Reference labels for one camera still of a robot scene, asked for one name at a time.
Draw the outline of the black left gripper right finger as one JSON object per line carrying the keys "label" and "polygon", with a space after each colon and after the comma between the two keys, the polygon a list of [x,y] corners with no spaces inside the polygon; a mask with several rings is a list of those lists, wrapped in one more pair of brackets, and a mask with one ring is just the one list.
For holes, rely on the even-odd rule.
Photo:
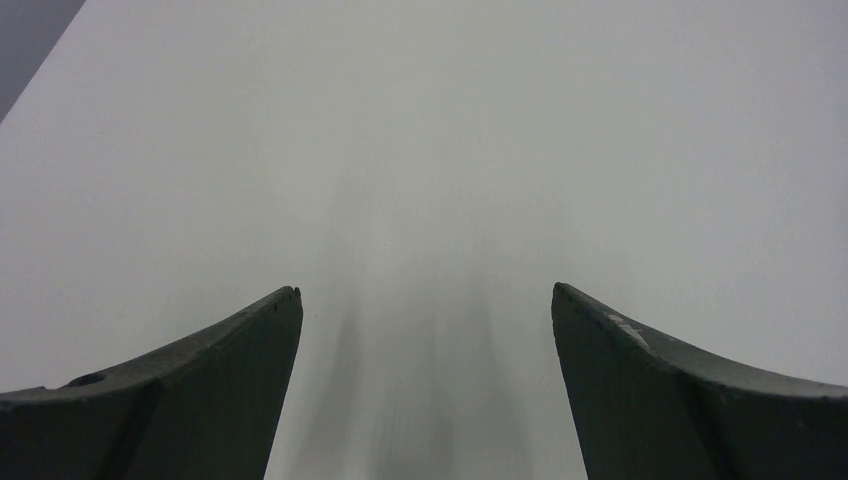
{"label": "black left gripper right finger", "polygon": [[700,349],[565,283],[555,345],[591,479],[843,479],[847,390]]}

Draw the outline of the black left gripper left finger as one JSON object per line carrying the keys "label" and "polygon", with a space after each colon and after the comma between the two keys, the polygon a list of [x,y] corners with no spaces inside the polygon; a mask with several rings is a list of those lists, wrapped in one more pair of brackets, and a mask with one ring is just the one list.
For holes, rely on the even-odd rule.
{"label": "black left gripper left finger", "polygon": [[261,479],[296,358],[284,287],[132,360],[1,396],[5,479]]}

